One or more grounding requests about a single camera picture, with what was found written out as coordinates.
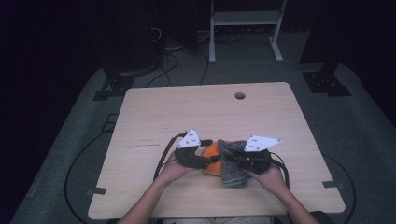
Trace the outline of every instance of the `orange object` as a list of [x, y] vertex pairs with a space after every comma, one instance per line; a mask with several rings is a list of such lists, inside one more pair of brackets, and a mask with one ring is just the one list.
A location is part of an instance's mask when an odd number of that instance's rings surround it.
[[[201, 156], [207, 158], [217, 155], [219, 155], [218, 142], [213, 142], [212, 145], [204, 148], [204, 150], [201, 153]], [[221, 160], [218, 160], [216, 162], [211, 162], [204, 170], [204, 174], [221, 176]]]

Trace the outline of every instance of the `white shelf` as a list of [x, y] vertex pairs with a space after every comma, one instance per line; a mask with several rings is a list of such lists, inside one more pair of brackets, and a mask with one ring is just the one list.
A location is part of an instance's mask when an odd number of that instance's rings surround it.
[[215, 12], [214, 25], [276, 24], [279, 11]]

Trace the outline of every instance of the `human hand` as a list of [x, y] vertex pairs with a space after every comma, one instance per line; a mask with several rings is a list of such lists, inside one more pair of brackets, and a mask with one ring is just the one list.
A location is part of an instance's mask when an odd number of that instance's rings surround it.
[[195, 170], [179, 164], [176, 160], [175, 152], [172, 152], [157, 179], [169, 185], [175, 180], [180, 179], [184, 174]]
[[244, 171], [256, 179], [264, 189], [274, 194], [276, 197], [279, 197], [285, 192], [289, 191], [283, 179], [282, 172], [277, 165], [272, 164], [267, 171], [260, 175], [247, 170]]

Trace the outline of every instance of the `gray object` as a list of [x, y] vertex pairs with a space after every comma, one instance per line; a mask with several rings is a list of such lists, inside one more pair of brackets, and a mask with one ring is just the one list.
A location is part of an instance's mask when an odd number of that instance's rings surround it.
[[218, 149], [221, 155], [221, 181], [224, 186], [232, 188], [244, 188], [250, 176], [245, 173], [235, 161], [229, 161], [227, 156], [232, 156], [232, 151], [245, 147], [247, 141], [235, 141], [227, 143], [218, 141]]

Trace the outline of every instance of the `forearm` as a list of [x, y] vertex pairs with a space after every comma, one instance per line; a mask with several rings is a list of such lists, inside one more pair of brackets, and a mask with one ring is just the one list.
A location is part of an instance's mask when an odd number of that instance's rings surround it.
[[142, 195], [139, 201], [126, 213], [118, 222], [119, 224], [147, 224], [154, 211], [155, 206], [163, 194], [163, 190], [168, 186], [159, 179], [156, 179]]
[[278, 199], [288, 210], [294, 224], [319, 224], [290, 191], [281, 194]]

